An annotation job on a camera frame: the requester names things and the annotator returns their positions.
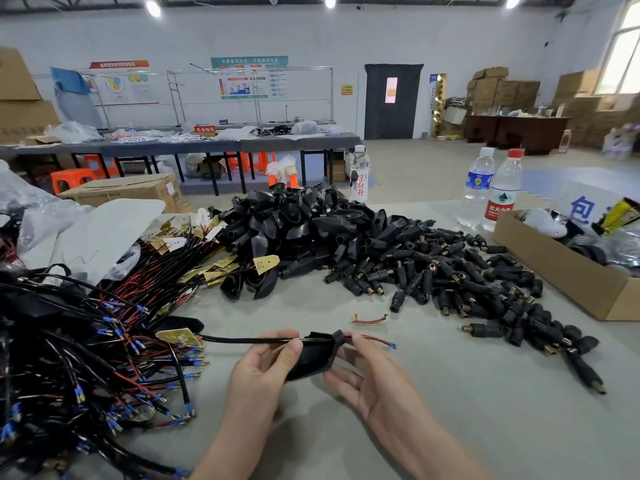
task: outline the door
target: door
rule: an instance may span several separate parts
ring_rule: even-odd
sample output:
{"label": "door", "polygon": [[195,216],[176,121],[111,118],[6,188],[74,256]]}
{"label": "door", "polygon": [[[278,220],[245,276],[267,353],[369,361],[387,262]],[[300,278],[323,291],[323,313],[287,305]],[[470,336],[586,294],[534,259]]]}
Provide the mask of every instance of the door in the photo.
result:
{"label": "door", "polygon": [[364,139],[413,137],[423,64],[366,64]]}

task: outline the ceiling light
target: ceiling light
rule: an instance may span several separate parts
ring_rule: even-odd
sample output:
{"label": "ceiling light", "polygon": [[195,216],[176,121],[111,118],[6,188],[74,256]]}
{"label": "ceiling light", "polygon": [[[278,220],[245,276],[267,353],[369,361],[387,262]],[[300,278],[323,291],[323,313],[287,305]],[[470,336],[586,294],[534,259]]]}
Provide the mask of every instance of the ceiling light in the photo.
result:
{"label": "ceiling light", "polygon": [[149,12],[149,14],[155,18],[160,18],[160,15],[162,15],[162,10],[160,10],[160,5],[158,5],[158,3],[156,3],[155,0],[145,1],[145,7],[147,8],[147,11]]}
{"label": "ceiling light", "polygon": [[504,4],[504,7],[507,8],[507,10],[510,10],[511,8],[516,8],[516,6],[518,6],[521,1],[522,0],[507,0],[507,3]]}

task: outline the warehouse wall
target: warehouse wall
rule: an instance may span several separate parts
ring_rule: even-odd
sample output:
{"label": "warehouse wall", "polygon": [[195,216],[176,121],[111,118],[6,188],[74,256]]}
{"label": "warehouse wall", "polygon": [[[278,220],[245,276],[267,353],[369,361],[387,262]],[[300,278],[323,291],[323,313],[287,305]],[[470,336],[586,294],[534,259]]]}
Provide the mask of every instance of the warehouse wall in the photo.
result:
{"label": "warehouse wall", "polygon": [[558,20],[542,63],[539,102],[551,102],[562,74],[593,69],[604,62],[627,1],[576,0],[564,20]]}
{"label": "warehouse wall", "polygon": [[[188,70],[189,63],[210,67],[210,57],[242,55],[288,55],[292,66],[333,66],[335,119],[359,135],[364,64],[424,64],[414,131],[419,137],[429,127],[430,73],[448,74],[448,96],[465,95],[473,72],[488,66],[508,66],[511,79],[536,79],[556,13],[376,6],[168,9],[160,20],[142,10],[59,13],[2,19],[0,43],[20,49],[34,74],[46,74],[51,65],[83,68],[123,59],[148,59],[158,72]],[[353,84],[355,94],[340,96],[341,84]],[[162,91],[167,98],[166,83]],[[305,116],[289,110],[290,117]],[[131,114],[119,122],[175,121],[167,105]],[[216,108],[211,120],[224,117]]]}

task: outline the orange plastic stool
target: orange plastic stool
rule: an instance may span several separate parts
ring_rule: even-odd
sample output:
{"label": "orange plastic stool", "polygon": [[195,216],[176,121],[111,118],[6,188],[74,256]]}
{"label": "orange plastic stool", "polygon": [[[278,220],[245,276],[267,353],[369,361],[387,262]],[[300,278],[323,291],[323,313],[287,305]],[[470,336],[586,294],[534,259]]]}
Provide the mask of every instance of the orange plastic stool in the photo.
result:
{"label": "orange plastic stool", "polygon": [[[269,175],[269,186],[275,185],[277,184],[278,181],[275,177],[275,175]],[[287,184],[288,188],[298,188],[298,174],[294,173],[293,175],[289,176],[289,183]]]}
{"label": "orange plastic stool", "polygon": [[63,192],[60,190],[60,182],[65,182],[70,189],[79,187],[89,180],[97,180],[90,168],[76,168],[73,170],[60,170],[51,172],[51,183],[55,195]]}
{"label": "orange plastic stool", "polygon": [[[104,174],[104,170],[102,169],[102,165],[100,165],[100,158],[98,155],[80,155],[84,158],[84,164],[87,168],[90,168],[92,172],[95,173],[95,176],[98,178],[107,178]],[[109,175],[112,177],[119,177],[120,173],[116,168],[116,162],[113,158],[105,158],[104,164],[107,165],[107,171]]]}
{"label": "orange plastic stool", "polygon": [[[227,156],[231,156],[233,155],[234,158],[229,158],[229,170],[234,169],[234,168],[238,168],[238,160],[237,158],[235,158],[236,153],[235,152],[225,152],[225,154]],[[240,158],[242,158],[242,170],[243,171],[249,171],[249,154],[248,153],[240,153]]]}
{"label": "orange plastic stool", "polygon": [[[271,161],[276,161],[276,154],[271,154]],[[258,153],[258,163],[253,164],[253,168],[256,170],[262,170],[267,175],[267,165],[270,163],[268,153]]]}

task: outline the blue label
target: blue label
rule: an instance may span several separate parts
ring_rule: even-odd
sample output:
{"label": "blue label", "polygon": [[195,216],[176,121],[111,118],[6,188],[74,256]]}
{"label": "blue label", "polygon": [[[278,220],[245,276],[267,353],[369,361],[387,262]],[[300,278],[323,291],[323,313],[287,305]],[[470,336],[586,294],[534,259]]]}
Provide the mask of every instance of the blue label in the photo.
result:
{"label": "blue label", "polygon": [[493,174],[482,175],[481,173],[469,172],[467,176],[467,186],[475,190],[489,190],[491,188],[491,179]]}

